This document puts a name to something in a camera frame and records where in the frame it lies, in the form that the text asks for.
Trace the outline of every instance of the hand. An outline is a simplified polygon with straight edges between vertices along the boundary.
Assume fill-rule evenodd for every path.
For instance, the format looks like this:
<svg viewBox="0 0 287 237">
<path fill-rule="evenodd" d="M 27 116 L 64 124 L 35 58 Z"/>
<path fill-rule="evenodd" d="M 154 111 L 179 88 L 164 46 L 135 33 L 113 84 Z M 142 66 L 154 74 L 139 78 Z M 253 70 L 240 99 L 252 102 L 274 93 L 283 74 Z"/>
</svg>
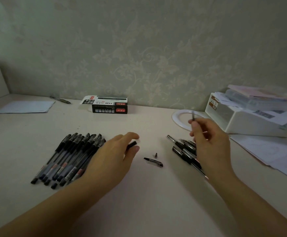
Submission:
<svg viewBox="0 0 287 237">
<path fill-rule="evenodd" d="M 209 182 L 235 176 L 228 135 L 210 119 L 197 118 L 188 122 L 192 126 L 190 136 L 194 136 L 197 147 L 197 160 Z"/>
<path fill-rule="evenodd" d="M 113 189 L 125 177 L 133 158 L 139 151 L 139 146 L 133 146 L 125 153 L 132 139 L 139 139 L 139 135 L 128 132 L 126 135 L 117 135 L 107 141 L 92 157 L 81 178 L 105 193 Z"/>
</svg>

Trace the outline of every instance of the wall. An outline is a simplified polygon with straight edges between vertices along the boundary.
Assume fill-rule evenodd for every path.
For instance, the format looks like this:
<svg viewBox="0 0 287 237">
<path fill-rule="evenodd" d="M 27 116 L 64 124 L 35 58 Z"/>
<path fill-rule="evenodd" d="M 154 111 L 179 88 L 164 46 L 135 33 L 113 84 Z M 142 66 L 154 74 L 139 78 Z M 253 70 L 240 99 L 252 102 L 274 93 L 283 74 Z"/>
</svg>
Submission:
<svg viewBox="0 0 287 237">
<path fill-rule="evenodd" d="M 287 87 L 287 0 L 0 0 L 0 63 L 12 93 L 201 110 Z"/>
</svg>

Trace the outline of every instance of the white desk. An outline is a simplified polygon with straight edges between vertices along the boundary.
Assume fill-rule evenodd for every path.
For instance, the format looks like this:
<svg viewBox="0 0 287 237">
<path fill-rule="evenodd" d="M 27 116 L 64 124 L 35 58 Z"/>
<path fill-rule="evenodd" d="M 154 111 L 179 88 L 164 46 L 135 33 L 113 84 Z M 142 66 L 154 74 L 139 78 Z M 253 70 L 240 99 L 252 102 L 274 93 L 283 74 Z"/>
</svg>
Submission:
<svg viewBox="0 0 287 237">
<path fill-rule="evenodd" d="M 11 100 L 50 100 L 8 95 Z M 236 223 L 204 178 L 172 152 L 166 135 L 189 138 L 173 123 L 172 109 L 129 106 L 129 114 L 93 114 L 78 100 L 56 101 L 48 113 L 0 114 L 0 226 L 55 191 L 30 181 L 67 134 L 134 131 L 140 151 L 125 179 L 76 223 L 75 236 L 237 236 Z M 241 180 L 287 217 L 287 176 L 261 165 L 231 141 L 232 166 Z M 158 153 L 164 167 L 144 157 Z"/>
</svg>

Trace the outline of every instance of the pile of pens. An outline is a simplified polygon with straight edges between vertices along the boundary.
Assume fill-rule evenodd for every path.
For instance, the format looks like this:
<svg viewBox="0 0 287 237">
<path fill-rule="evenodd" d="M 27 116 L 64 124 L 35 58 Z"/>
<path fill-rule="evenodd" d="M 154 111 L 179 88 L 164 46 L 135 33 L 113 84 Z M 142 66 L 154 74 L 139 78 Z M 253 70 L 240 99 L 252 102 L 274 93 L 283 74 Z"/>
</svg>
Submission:
<svg viewBox="0 0 287 237">
<path fill-rule="evenodd" d="M 201 172 L 202 175 L 207 178 L 201 164 L 197 160 L 196 143 L 183 139 L 177 141 L 170 135 L 167 135 L 167 138 L 173 141 L 173 143 L 176 145 L 173 146 L 172 151 L 177 154 L 182 160 L 196 168 L 199 172 Z"/>
<path fill-rule="evenodd" d="M 48 186 L 52 182 L 52 189 L 56 189 L 58 184 L 60 186 L 70 184 L 83 175 L 92 156 L 105 142 L 101 134 L 67 135 L 31 184 L 41 180 Z"/>
</svg>

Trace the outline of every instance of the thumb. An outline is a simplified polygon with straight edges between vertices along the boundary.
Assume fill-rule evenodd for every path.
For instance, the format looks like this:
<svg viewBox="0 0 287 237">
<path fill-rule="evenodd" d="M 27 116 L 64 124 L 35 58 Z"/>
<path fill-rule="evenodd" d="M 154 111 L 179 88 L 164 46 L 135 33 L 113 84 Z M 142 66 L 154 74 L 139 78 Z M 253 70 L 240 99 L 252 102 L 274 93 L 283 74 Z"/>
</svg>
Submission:
<svg viewBox="0 0 287 237">
<path fill-rule="evenodd" d="M 193 121 L 191 126 L 192 126 L 192 131 L 194 133 L 196 145 L 198 143 L 203 143 L 204 141 L 206 141 L 206 139 L 203 135 L 203 130 L 202 130 L 201 126 L 197 123 L 197 121 Z"/>
<path fill-rule="evenodd" d="M 124 162 L 127 166 L 130 167 L 130 165 L 132 164 L 132 160 L 134 159 L 138 151 L 139 151 L 139 146 L 133 146 L 127 151 L 124 157 Z"/>
</svg>

